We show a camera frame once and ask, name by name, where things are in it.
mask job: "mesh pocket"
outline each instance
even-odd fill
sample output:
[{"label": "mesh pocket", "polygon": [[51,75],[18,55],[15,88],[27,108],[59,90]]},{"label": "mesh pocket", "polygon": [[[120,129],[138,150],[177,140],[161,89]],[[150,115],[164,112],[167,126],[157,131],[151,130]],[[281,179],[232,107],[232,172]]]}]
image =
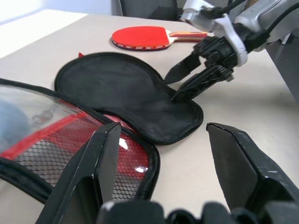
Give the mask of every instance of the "mesh pocket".
[{"label": "mesh pocket", "polygon": [[[1,157],[24,165],[55,186],[70,158],[101,125],[85,112],[79,111],[27,136],[2,152]],[[113,199],[133,199],[148,166],[144,149],[130,137],[121,134]]]}]

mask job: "black zippered case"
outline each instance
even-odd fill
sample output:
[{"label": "black zippered case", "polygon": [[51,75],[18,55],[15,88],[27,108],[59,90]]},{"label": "black zippered case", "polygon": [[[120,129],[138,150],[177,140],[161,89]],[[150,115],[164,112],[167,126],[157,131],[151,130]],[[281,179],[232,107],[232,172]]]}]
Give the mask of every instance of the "black zippered case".
[{"label": "black zippered case", "polygon": [[121,118],[157,145],[175,143],[203,122],[198,104],[172,101],[176,91],[161,75],[125,54],[95,53],[67,63],[57,74],[55,90],[95,111]]},{"label": "black zippered case", "polygon": [[66,164],[104,124],[121,124],[114,200],[150,199],[160,170],[156,147],[119,118],[49,89],[0,79],[0,178],[45,203]]}]

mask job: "table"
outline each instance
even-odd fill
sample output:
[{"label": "table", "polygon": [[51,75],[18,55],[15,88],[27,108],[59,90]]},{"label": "table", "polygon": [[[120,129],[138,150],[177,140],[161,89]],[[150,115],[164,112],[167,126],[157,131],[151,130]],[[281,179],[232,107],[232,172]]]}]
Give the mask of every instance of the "table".
[{"label": "table", "polygon": [[[78,52],[100,51],[136,56],[165,76],[192,51],[193,43],[175,43],[163,51],[134,52],[116,48],[109,42],[115,30],[135,25],[159,25],[171,31],[195,30],[182,22],[89,15],[1,59],[0,77],[53,89],[57,71],[76,58]],[[182,207],[199,216],[206,201],[225,204],[205,130],[207,122],[246,131],[299,186],[299,136],[296,133],[299,106],[266,51],[251,53],[248,63],[235,69],[232,82],[218,83],[194,101],[204,111],[202,126],[180,142],[157,146],[161,172],[152,200],[160,202],[166,214]]]}]

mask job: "paddle handle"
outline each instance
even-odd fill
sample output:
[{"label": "paddle handle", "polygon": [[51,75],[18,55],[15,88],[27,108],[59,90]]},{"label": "paddle handle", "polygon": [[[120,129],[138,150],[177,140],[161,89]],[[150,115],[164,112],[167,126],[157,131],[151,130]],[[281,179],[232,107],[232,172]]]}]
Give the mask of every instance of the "paddle handle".
[{"label": "paddle handle", "polygon": [[176,37],[176,41],[182,42],[198,42],[207,36],[207,32],[172,32],[170,37]]}]

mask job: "ping pong paddle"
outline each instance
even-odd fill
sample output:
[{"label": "ping pong paddle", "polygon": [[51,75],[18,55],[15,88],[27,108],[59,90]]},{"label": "ping pong paddle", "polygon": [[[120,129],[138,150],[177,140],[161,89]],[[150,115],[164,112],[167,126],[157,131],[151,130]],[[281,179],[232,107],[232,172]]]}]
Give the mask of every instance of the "ping pong paddle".
[{"label": "ping pong paddle", "polygon": [[128,27],[115,31],[112,42],[128,50],[160,50],[175,41],[199,42],[207,36],[206,32],[171,32],[164,27]]}]

